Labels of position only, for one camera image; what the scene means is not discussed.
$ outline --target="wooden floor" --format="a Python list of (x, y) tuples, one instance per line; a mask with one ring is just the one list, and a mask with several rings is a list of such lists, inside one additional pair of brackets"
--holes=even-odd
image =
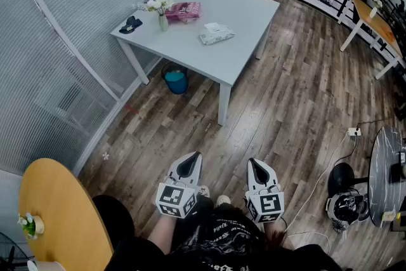
[[(155, 189), (183, 154), (201, 151), (201, 184), (209, 187), (214, 199), (226, 194), (241, 208), (248, 158), (265, 161), (283, 187), (284, 218), (290, 223), (322, 171), (331, 168), (332, 153), (347, 128), (393, 116), (395, 79), (389, 72), (375, 80), (383, 61), (360, 38), (342, 53), (339, 47), (348, 29), (297, 0), (275, 1), (280, 8), (264, 55), (249, 60), (233, 87), (223, 127), (217, 125), (218, 84), (190, 72), (188, 93), (173, 95), (157, 67), (83, 168), (79, 178), (89, 193), (120, 199), (133, 217), (137, 235), (147, 236), (155, 225)], [(403, 123), (393, 118), (386, 123), (406, 135)], [(363, 135), (346, 160), (357, 176), (368, 175), (366, 157), (383, 125), (361, 126)], [(334, 157), (349, 154), (353, 144), (347, 137)], [(368, 219), (353, 224), (346, 235), (337, 235), (325, 212), (327, 177), (328, 173), (322, 177), (289, 234), (314, 230), (327, 235), (330, 255), (343, 268), (385, 269), (403, 247), (403, 234), (377, 228)], [(365, 186), (358, 189), (365, 193)], [(328, 250), (321, 235), (295, 235), (291, 240), (295, 246), (317, 243)]]

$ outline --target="power outlet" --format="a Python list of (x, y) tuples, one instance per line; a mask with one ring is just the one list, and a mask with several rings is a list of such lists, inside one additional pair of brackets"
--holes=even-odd
[(361, 135), (361, 129), (358, 128), (348, 128), (348, 134), (350, 136), (360, 136)]

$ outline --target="yellow round table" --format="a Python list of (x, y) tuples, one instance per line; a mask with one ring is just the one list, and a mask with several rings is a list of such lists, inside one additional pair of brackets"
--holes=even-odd
[(43, 158), (27, 168), (19, 210), (44, 221), (43, 235), (29, 241), (39, 261), (57, 261), (66, 271), (104, 270), (110, 261), (113, 248), (92, 199), (59, 162)]

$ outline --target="black fan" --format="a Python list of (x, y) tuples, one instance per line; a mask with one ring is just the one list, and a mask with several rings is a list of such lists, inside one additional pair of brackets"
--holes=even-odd
[(27, 255), (7, 236), (0, 233), (0, 271), (28, 270)]

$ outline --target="pink package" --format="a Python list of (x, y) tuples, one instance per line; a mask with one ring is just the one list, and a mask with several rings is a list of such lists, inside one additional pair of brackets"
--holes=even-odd
[(171, 9), (165, 11), (165, 16), (167, 19), (176, 20), (186, 20), (187, 18), (197, 18), (200, 17), (200, 3), (176, 3)]

